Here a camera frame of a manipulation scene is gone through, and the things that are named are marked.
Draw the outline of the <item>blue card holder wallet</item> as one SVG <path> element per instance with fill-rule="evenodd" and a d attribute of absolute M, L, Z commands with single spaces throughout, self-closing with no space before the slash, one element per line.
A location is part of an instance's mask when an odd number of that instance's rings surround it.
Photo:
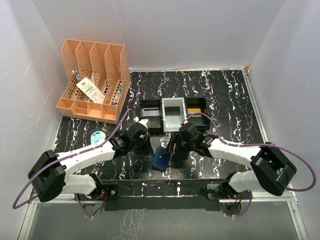
<path fill-rule="evenodd" d="M 153 162 L 152 162 L 152 169 L 165 172 L 169 165 L 171 154 L 166 151 L 166 149 L 162 146 L 158 146 L 155 153 L 151 155 Z"/>

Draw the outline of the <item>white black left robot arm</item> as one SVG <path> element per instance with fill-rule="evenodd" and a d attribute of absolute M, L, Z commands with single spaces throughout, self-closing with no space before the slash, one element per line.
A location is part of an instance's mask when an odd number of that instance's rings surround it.
<path fill-rule="evenodd" d="M 125 131 L 117 131 L 102 143 L 70 152 L 45 151 L 28 173 L 28 179 L 32 181 L 40 202 L 49 202 L 60 194 L 82 194 L 89 199 L 100 200 L 105 191 L 99 178 L 93 173 L 76 173 L 99 162 L 126 156 L 130 152 L 144 156 L 153 154 L 148 125 L 148 119 L 142 119 Z"/>

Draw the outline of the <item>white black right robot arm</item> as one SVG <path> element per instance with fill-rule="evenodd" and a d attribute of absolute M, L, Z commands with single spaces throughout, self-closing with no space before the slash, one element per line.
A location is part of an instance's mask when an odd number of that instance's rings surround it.
<path fill-rule="evenodd" d="M 281 196 L 297 172 L 295 165 L 275 146 L 240 146 L 223 141 L 216 135 L 203 134 L 195 125 L 182 124 L 172 132 L 166 156 L 172 160 L 186 160 L 190 152 L 212 159 L 228 160 L 249 168 L 244 172 L 232 172 L 221 184 L 206 193 L 233 199 L 245 191 L 265 190 Z"/>

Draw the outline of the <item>silver card in bin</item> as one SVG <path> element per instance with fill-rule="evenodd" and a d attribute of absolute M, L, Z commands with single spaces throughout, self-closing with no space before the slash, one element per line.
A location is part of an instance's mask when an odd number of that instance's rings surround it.
<path fill-rule="evenodd" d="M 161 115 L 159 107 L 149 107 L 141 109 L 142 118 L 159 117 Z"/>

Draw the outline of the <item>black card in bin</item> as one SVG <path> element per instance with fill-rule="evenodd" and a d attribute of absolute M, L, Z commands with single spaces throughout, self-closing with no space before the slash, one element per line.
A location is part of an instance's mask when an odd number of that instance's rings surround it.
<path fill-rule="evenodd" d="M 181 109 L 179 106 L 166 106 L 164 108 L 164 114 L 166 116 L 179 116 L 181 114 Z"/>

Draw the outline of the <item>gold card in bin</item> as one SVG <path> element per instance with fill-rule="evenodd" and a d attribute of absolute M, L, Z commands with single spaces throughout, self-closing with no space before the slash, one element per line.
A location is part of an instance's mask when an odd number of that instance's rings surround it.
<path fill-rule="evenodd" d="M 195 113 L 201 113 L 202 110 L 200 108 L 188 108 L 187 109 L 187 113 L 188 115 L 192 115 L 192 114 L 195 114 Z"/>

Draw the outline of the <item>black left bin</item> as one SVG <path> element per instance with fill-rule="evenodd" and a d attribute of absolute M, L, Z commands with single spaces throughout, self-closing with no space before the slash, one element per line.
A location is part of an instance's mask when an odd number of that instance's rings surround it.
<path fill-rule="evenodd" d="M 148 130 L 152 135 L 164 133 L 161 101 L 159 99 L 143 99 L 140 101 L 140 116 L 147 119 Z"/>

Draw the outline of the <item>white middle bin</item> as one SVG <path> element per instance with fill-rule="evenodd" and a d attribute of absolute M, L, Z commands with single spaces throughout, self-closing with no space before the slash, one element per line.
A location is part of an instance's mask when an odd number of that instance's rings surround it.
<path fill-rule="evenodd" d="M 161 112 L 163 131 L 165 133 L 178 132 L 183 121 L 187 118 L 185 98 L 162 98 Z"/>

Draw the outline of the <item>round teal tape roll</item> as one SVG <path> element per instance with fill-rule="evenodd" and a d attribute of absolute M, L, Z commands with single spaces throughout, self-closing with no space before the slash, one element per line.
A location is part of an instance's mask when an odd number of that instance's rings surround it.
<path fill-rule="evenodd" d="M 95 131 L 91 134 L 90 143 L 97 144 L 101 141 L 104 141 L 105 139 L 106 139 L 106 134 L 103 131 L 98 130 L 98 131 Z"/>

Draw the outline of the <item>white labelled paper packet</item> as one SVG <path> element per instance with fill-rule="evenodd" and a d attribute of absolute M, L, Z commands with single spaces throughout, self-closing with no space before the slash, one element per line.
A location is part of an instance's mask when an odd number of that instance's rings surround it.
<path fill-rule="evenodd" d="M 102 104 L 104 102 L 105 95 L 88 77 L 83 78 L 76 86 L 94 103 Z"/>

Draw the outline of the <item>orange plastic file organizer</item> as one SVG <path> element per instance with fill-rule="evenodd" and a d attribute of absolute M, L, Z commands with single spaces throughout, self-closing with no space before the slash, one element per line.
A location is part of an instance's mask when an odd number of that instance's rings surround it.
<path fill-rule="evenodd" d="M 68 39 L 61 53 L 68 77 L 61 114 L 117 124 L 131 85 L 125 46 Z"/>

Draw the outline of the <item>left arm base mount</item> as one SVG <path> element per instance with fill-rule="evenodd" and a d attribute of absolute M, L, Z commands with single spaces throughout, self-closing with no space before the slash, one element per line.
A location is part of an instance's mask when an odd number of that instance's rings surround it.
<path fill-rule="evenodd" d="M 77 193 L 80 201 L 117 201 L 119 199 L 119 186 L 117 184 L 99 183 L 89 195 Z"/>

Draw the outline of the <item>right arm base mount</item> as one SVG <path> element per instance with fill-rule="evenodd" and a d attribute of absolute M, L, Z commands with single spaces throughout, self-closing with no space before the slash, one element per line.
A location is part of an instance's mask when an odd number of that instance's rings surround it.
<path fill-rule="evenodd" d="M 222 184 L 207 184 L 199 190 L 199 195 L 204 196 L 208 200 L 235 200 L 242 198 L 249 200 L 251 194 L 249 192 L 236 192 L 231 187 L 223 186 Z"/>

